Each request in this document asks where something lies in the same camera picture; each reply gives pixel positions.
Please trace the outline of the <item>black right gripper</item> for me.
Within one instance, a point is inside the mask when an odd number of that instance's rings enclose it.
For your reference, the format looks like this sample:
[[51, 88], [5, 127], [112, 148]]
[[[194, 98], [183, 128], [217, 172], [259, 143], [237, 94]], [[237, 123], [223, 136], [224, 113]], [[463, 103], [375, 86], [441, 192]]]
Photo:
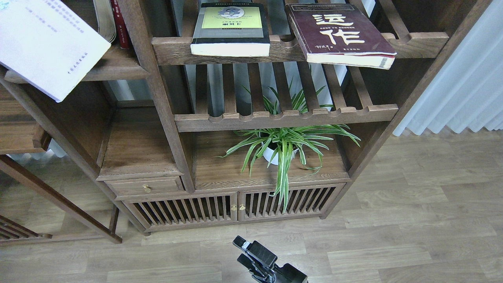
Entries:
[[241, 249], [237, 261], [244, 265], [259, 283], [307, 283], [308, 276], [286, 263], [279, 267], [277, 256], [257, 241], [250, 243], [241, 236], [236, 236], [232, 244]]

